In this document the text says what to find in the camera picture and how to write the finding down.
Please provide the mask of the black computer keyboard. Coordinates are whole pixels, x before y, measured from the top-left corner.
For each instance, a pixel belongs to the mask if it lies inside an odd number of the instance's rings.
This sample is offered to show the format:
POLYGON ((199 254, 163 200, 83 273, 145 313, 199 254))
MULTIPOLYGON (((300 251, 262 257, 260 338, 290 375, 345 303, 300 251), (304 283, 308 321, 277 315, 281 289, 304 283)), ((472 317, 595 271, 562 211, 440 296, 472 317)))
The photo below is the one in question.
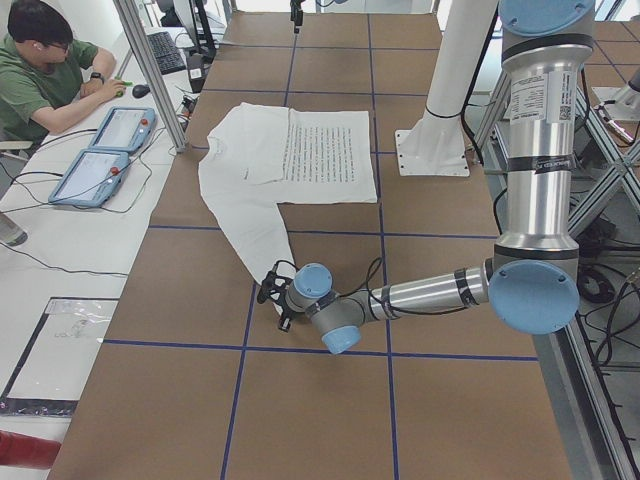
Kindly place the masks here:
POLYGON ((148 34, 147 40, 162 75, 186 69, 180 50, 168 32, 148 34))

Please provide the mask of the red cylinder object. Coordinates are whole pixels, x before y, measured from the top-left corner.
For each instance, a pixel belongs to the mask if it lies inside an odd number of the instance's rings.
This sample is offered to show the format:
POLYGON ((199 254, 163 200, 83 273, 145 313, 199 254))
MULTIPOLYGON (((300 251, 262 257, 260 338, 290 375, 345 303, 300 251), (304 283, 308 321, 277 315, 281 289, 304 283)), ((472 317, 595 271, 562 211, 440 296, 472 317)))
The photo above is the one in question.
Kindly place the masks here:
POLYGON ((10 431, 1 431, 2 466, 50 469, 59 453, 61 443, 10 431))

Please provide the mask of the lower blue teach pendant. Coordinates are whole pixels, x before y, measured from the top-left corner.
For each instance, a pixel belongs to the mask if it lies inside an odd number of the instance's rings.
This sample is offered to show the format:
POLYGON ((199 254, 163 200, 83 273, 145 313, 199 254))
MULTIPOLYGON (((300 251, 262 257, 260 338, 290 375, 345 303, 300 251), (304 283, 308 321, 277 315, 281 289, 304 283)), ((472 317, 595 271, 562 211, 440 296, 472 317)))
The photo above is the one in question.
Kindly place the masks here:
POLYGON ((126 152, 83 149, 49 195, 48 203, 101 207, 116 193, 129 165, 126 152))

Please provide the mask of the aluminium side frame rail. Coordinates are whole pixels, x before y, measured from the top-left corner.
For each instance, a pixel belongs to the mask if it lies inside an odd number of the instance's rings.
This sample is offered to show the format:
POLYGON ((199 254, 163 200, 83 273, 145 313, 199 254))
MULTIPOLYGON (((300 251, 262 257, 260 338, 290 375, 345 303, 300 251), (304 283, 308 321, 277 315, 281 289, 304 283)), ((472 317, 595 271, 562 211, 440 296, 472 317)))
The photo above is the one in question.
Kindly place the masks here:
POLYGON ((639 144, 609 120, 616 93, 578 79, 569 233, 581 304, 535 342, 579 479, 639 476, 639 144))

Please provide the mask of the upper blue teach pendant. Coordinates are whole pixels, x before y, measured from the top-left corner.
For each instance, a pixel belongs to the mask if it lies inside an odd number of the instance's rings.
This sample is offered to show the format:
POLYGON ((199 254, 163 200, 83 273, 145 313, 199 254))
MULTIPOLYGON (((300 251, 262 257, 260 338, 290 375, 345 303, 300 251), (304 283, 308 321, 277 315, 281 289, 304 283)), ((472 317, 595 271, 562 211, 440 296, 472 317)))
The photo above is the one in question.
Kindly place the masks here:
POLYGON ((152 108, 111 107, 89 148, 132 154, 143 146, 155 124, 156 112, 152 108))

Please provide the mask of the green plastic tool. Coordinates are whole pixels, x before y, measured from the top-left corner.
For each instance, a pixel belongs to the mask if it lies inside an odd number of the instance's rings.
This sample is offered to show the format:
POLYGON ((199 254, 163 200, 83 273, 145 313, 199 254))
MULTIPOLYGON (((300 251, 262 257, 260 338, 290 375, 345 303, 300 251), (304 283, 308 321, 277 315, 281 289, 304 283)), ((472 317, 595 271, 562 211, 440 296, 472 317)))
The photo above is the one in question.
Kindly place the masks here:
POLYGON ((123 88, 124 88, 123 90, 121 90, 121 91, 119 90, 119 91, 116 92, 116 94, 115 94, 116 98, 122 97, 127 88, 134 86, 134 83, 130 82, 130 81, 121 80, 121 79, 119 79, 117 77, 115 77, 115 80, 119 81, 122 84, 123 88))

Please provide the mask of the seated person green shirt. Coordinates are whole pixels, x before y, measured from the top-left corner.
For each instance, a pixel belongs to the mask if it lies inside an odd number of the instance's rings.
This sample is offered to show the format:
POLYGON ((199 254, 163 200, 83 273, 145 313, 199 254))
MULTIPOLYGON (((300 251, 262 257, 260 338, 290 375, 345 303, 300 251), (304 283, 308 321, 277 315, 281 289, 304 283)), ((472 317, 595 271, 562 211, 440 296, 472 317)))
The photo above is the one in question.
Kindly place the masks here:
POLYGON ((60 135, 122 84, 113 54, 74 38, 67 20, 43 1, 14 1, 1 43, 1 138, 36 146, 60 135))

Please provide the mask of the clear plastic sheet sleeve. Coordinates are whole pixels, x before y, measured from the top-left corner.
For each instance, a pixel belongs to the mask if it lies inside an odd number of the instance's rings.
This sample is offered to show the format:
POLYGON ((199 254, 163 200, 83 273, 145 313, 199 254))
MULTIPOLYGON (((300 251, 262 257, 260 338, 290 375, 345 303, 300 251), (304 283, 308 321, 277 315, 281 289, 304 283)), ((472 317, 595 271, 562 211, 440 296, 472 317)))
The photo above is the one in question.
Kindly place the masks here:
POLYGON ((1 389, 1 414, 72 417, 117 304, 116 298, 50 298, 1 389))

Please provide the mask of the white long-sleeve printed shirt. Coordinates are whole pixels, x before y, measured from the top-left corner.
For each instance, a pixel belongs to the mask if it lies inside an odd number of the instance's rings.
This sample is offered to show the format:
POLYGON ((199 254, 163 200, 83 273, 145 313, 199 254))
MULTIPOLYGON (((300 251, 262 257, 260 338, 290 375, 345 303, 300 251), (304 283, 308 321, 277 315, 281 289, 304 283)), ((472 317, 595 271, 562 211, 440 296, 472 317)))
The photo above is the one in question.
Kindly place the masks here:
POLYGON ((201 197, 256 282, 292 263, 282 203, 374 203, 366 111, 241 103, 207 136, 201 197))

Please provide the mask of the black computer mouse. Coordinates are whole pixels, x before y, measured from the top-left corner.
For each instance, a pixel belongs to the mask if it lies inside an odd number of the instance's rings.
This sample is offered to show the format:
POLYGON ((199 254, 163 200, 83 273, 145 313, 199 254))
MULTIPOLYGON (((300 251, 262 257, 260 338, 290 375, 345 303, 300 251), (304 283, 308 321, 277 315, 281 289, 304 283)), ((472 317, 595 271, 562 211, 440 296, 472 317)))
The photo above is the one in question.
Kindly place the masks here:
POLYGON ((131 90, 132 96, 136 99, 141 99, 149 93, 150 87, 146 84, 137 84, 131 90))

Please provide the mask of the blue teach pendant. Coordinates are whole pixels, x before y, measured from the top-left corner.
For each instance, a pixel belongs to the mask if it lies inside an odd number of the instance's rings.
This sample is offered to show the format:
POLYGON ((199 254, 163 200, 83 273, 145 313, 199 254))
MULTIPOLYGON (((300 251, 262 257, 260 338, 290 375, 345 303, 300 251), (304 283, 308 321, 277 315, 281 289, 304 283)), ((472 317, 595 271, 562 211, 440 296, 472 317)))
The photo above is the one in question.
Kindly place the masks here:
POLYGON ((83 149, 49 195, 48 203, 101 207, 116 193, 129 165, 126 152, 83 149))
POLYGON ((132 154, 143 146, 155 124, 156 112, 152 108, 111 107, 89 148, 132 154))

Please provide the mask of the aluminium frame post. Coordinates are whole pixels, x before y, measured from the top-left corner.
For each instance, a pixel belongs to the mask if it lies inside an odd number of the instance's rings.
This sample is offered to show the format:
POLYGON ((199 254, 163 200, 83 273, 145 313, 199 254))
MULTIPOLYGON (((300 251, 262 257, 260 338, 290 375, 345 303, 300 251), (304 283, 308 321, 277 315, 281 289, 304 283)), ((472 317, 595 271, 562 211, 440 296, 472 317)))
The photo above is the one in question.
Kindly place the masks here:
POLYGON ((166 131, 169 133, 175 151, 182 153, 187 147, 186 136, 177 119, 177 114, 139 18, 135 2, 133 0, 114 0, 113 3, 129 45, 150 87, 156 110, 164 123, 166 131))

